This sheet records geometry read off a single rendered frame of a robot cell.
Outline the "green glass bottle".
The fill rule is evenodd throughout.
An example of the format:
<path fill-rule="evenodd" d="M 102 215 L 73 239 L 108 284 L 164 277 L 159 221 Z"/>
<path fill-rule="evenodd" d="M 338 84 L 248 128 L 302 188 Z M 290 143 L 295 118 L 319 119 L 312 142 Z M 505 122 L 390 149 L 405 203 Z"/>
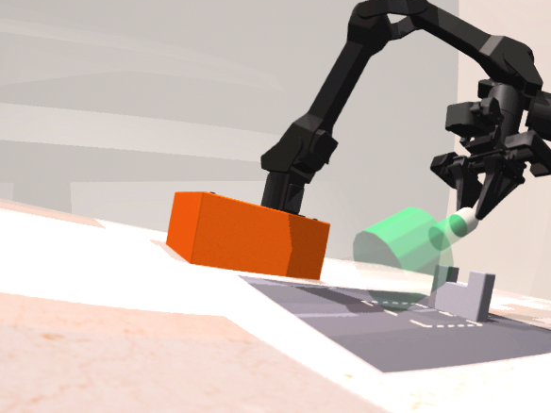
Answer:
<path fill-rule="evenodd" d="M 407 310 L 449 280 L 451 245 L 478 223 L 470 207 L 440 222 L 420 208 L 407 207 L 357 233 L 353 258 L 363 286 L 381 308 Z"/>

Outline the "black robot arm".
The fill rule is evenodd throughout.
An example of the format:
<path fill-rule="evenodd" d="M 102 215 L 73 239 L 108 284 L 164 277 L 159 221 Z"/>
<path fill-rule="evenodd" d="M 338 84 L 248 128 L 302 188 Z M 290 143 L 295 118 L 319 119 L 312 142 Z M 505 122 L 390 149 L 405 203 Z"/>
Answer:
<path fill-rule="evenodd" d="M 407 16 L 391 23 L 390 14 Z M 534 66 L 532 50 L 506 36 L 483 32 L 427 0 L 366 0 L 352 10 L 346 44 L 308 112 L 294 121 L 282 138 L 260 157 L 268 171 L 261 207 L 299 215 L 305 184 L 309 184 L 336 150 L 334 123 L 371 56 L 388 41 L 424 30 L 474 59 L 490 77 L 478 81 L 481 101 L 447 107 L 445 129 L 460 136 L 464 148 L 471 138 L 501 134 L 501 110 L 543 140 L 551 141 L 551 93 Z M 501 109 L 501 110 L 500 110 Z"/>

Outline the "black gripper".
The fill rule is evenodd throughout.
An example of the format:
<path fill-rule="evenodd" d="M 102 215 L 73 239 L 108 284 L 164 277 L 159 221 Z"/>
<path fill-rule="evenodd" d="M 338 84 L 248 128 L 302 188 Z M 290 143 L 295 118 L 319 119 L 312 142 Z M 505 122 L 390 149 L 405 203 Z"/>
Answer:
<path fill-rule="evenodd" d="M 501 109 L 500 109 L 501 110 Z M 450 188 L 457 190 L 456 212 L 476 206 L 476 218 L 482 221 L 507 195 L 519 185 L 525 162 L 535 177 L 551 174 L 551 148 L 535 130 L 518 132 L 520 124 L 512 114 L 501 110 L 499 142 L 493 135 L 477 137 L 465 145 L 469 157 L 450 152 L 433 158 L 430 171 Z M 484 173 L 483 184 L 478 175 Z"/>

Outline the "grey flat mat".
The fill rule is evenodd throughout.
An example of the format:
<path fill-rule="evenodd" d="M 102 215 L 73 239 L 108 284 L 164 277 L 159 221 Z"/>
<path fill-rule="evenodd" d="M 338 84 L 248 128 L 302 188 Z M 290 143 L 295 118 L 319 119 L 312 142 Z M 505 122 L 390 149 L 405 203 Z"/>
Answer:
<path fill-rule="evenodd" d="M 382 373 L 424 371 L 551 353 L 551 329 L 488 313 L 474 322 L 427 306 L 391 313 L 367 289 L 237 275 Z"/>

